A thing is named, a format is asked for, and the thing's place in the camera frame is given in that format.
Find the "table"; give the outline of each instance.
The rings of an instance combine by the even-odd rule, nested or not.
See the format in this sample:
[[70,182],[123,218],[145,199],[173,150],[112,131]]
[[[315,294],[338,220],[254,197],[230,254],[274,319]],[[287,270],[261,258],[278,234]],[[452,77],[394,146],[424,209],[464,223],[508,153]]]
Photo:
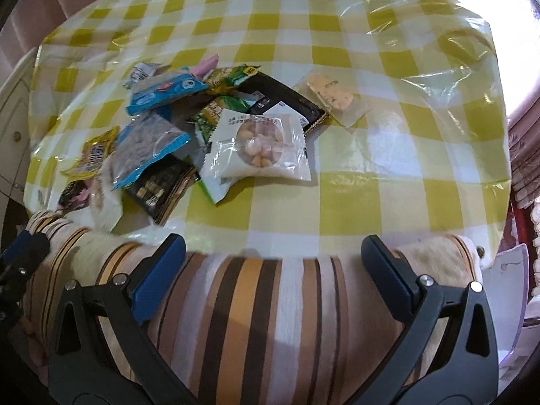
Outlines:
[[309,136],[311,183],[244,179],[218,206],[194,185],[164,228],[126,200],[116,233],[286,258],[449,231],[491,262],[510,191],[504,103],[489,27],[455,0],[98,0],[40,47],[26,206],[55,208],[83,143],[127,123],[121,80],[135,62],[213,53],[288,85],[314,67],[339,75],[369,112]]

